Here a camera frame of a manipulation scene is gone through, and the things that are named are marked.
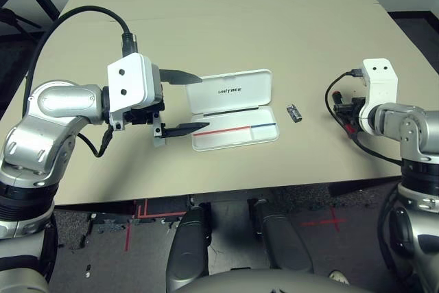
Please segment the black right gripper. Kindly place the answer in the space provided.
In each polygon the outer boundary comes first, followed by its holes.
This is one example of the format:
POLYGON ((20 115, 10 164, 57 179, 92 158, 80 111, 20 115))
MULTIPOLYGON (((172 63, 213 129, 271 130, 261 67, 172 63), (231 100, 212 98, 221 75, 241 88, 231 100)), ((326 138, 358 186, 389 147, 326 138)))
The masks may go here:
POLYGON ((336 117, 341 119, 343 124, 358 126, 359 113, 363 106, 363 97, 353 97, 350 103, 344 103, 342 100, 336 101, 333 110, 336 117))

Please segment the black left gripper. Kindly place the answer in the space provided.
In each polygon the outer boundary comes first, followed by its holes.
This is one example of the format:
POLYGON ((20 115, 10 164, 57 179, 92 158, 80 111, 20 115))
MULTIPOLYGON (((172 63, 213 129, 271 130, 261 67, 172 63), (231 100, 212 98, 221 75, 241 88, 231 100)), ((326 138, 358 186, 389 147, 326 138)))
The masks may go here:
MULTIPOLYGON (((173 69, 160 69, 160 77, 162 82, 169 84, 197 84, 202 82, 202 78, 197 75, 173 69)), ((144 108, 132 108, 123 114, 123 118, 132 125, 153 124, 154 136, 158 138, 185 136, 209 125, 208 122, 191 122, 178 124, 174 128, 166 128, 159 115, 164 109, 164 101, 161 101, 144 108)))

